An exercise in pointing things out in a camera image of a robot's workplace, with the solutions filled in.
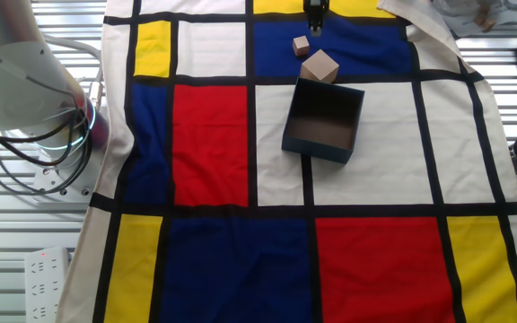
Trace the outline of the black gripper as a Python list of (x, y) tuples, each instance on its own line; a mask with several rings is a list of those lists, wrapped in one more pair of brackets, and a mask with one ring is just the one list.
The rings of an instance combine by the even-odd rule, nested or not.
[(318, 37), (322, 32), (324, 15), (329, 10), (329, 0), (303, 0), (303, 10), (311, 35)]

